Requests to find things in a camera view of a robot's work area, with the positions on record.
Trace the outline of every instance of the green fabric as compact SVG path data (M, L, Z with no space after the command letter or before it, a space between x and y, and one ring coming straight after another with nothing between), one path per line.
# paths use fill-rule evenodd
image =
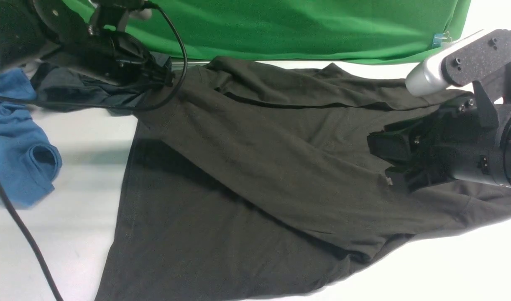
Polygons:
M87 0L64 0L88 20ZM471 0L156 0L191 59L420 61L436 33L460 37ZM159 13L127 31L151 50L180 57Z

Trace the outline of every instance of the folded blue shirt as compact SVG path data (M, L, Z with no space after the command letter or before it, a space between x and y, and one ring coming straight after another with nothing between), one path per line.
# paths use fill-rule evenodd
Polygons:
M35 99L21 69L0 74L0 96ZM25 105L0 102L0 181L11 202L30 207L53 191L62 159Z

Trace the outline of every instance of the black cylinder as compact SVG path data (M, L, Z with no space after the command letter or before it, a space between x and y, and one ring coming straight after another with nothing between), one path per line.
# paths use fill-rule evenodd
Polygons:
M49 42L24 0L0 0L0 73L45 54Z
M443 120L432 159L452 179L511 187L511 105L497 105L499 127L480 126L476 109Z

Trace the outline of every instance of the white tabletop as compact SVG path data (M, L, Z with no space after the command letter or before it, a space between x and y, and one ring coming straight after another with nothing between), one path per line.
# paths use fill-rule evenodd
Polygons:
M511 29L511 0L475 0L464 36L485 27ZM328 62L279 61L285 68ZM337 63L367 78L405 77L414 64ZM33 113L63 166L55 191L19 213L36 238L66 301L92 301L114 238L125 163L137 120L90 109ZM309 296L287 301L511 301L511 220L468 234L407 244L372 267ZM50 301L53 296L26 240L0 206L0 301Z

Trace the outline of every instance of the binder clip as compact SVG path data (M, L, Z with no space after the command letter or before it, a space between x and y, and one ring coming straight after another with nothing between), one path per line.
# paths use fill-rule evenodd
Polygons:
M446 48L448 46L451 46L452 43L452 36L451 34L446 31L444 33L436 33L434 35L434 38L432 39L432 48Z

